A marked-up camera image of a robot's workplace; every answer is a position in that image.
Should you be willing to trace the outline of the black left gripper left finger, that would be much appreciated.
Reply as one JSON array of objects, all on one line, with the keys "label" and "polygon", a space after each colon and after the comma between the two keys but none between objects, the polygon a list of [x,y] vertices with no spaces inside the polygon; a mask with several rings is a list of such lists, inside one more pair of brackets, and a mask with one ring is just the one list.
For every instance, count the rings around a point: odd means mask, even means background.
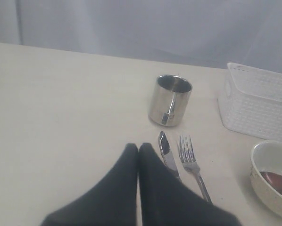
[{"label": "black left gripper left finger", "polygon": [[87,193],[49,214],[43,226],[134,226],[138,148],[128,143],[113,168]]}]

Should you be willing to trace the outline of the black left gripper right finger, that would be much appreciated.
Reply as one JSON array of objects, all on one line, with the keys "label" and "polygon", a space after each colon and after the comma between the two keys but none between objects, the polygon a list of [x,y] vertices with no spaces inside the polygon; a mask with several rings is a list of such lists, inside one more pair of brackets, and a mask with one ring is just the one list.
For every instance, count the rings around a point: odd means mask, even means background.
[{"label": "black left gripper right finger", "polygon": [[145,226],[227,226],[229,213],[173,176],[150,143],[139,148],[139,184]]}]

